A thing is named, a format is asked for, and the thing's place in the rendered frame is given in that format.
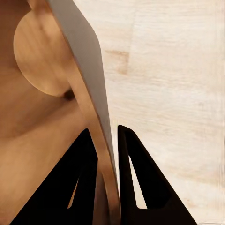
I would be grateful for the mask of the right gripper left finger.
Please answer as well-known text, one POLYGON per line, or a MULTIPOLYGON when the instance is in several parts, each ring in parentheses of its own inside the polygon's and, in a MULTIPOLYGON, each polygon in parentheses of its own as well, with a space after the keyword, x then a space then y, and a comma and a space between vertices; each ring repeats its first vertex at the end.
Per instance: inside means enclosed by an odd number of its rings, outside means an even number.
POLYGON ((87 128, 10 225, 92 225, 97 166, 97 152, 87 128), (68 209, 75 187, 72 206, 68 209))

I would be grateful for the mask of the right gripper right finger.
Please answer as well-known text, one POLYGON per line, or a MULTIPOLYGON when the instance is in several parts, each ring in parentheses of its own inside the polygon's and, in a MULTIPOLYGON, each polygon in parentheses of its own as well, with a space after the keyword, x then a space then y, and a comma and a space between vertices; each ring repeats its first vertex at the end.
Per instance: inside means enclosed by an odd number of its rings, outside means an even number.
POLYGON ((121 225, 197 225, 134 130, 118 125, 121 225), (136 205, 129 156, 147 209, 136 205))

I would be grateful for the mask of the trash can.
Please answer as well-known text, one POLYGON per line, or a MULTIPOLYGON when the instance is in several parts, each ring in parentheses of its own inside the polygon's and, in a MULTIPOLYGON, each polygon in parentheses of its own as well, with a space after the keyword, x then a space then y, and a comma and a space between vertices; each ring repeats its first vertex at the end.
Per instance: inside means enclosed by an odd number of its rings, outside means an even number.
POLYGON ((98 157, 92 225, 121 225, 95 31, 73 0, 0 0, 0 225, 11 224, 87 128, 98 157))

